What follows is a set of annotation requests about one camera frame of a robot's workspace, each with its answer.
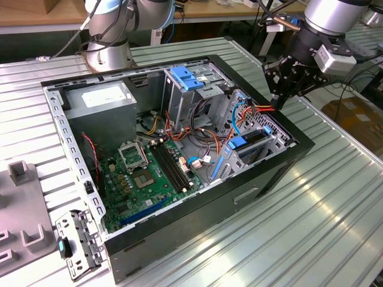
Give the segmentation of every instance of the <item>open computer tower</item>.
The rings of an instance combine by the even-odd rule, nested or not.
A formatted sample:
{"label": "open computer tower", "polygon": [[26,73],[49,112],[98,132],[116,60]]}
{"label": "open computer tower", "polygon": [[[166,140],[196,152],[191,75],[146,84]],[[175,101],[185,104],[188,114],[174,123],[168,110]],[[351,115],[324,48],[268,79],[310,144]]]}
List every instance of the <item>open computer tower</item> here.
{"label": "open computer tower", "polygon": [[42,86],[86,204],[56,222],[73,281],[108,260],[121,282],[266,194],[314,146],[218,56]]}

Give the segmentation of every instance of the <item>motherboard chip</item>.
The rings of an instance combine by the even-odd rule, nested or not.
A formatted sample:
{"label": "motherboard chip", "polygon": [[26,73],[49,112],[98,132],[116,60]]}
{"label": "motherboard chip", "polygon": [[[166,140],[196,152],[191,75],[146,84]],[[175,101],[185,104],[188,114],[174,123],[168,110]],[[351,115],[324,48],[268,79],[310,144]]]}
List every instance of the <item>motherboard chip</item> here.
{"label": "motherboard chip", "polygon": [[117,209],[117,211],[119,212],[119,214],[124,213],[125,211],[128,211],[128,210],[129,210],[129,208],[128,208],[128,206],[127,206],[126,203],[123,203],[123,204],[121,204],[121,205],[118,205],[118,206],[116,207],[116,209]]}
{"label": "motherboard chip", "polygon": [[132,176],[138,188],[144,188],[154,183],[154,178],[147,169],[135,172]]}

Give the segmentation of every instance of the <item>red cable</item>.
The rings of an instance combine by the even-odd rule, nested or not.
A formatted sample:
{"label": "red cable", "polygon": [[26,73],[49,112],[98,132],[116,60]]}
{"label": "red cable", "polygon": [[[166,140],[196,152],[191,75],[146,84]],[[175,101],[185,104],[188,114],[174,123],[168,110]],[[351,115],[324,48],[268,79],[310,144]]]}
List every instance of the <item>red cable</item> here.
{"label": "red cable", "polygon": [[97,154],[96,154],[95,145],[93,144],[92,140],[90,138],[88,138],[87,135],[83,134],[83,137],[90,143],[90,146],[92,147],[92,150],[93,150],[93,155],[95,156],[96,181],[97,181],[97,184],[98,184],[98,160],[97,160]]}

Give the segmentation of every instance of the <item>blue tab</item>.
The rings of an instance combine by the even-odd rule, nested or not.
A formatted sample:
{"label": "blue tab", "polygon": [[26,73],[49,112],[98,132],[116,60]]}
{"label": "blue tab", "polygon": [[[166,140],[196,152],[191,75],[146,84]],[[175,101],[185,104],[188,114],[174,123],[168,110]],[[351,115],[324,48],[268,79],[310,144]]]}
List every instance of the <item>blue tab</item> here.
{"label": "blue tab", "polygon": [[265,130],[265,132],[268,134],[268,135],[271,135],[273,130],[271,129],[271,127],[269,126],[264,126],[263,129]]}
{"label": "blue tab", "polygon": [[59,241],[59,249],[60,251],[64,250],[64,244],[62,243],[62,241]]}
{"label": "blue tab", "polygon": [[242,136],[237,136],[236,138],[231,139],[228,144],[232,149],[236,149],[242,145],[245,145],[246,141],[243,139]]}
{"label": "blue tab", "polygon": [[220,170],[220,167],[222,165],[222,162],[223,162],[223,157],[220,158],[220,161],[217,163],[217,165],[215,166],[215,169],[214,169],[214,172],[213,174],[211,175],[211,180],[213,181],[215,176],[217,175],[218,171]]}
{"label": "blue tab", "polygon": [[228,142],[227,144],[230,146],[231,149],[236,148],[235,144],[232,141]]}
{"label": "blue tab", "polygon": [[204,83],[197,80],[192,72],[190,72],[186,67],[173,67],[170,68],[172,75],[177,79],[177,81],[184,87],[185,90],[195,90],[196,88],[204,87]]}

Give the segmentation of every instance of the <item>yellow cable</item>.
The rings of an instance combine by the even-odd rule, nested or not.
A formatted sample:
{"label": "yellow cable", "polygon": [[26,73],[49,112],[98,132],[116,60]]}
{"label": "yellow cable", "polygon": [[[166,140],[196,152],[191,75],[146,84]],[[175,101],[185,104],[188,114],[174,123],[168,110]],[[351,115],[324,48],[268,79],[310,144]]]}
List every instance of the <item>yellow cable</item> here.
{"label": "yellow cable", "polygon": [[156,118],[154,119],[153,127],[151,128],[151,130],[150,130],[149,132],[146,133],[147,135],[151,135],[152,133],[154,133],[154,132],[156,131],[156,128],[157,128],[157,120],[158,120],[158,118],[156,117]]}

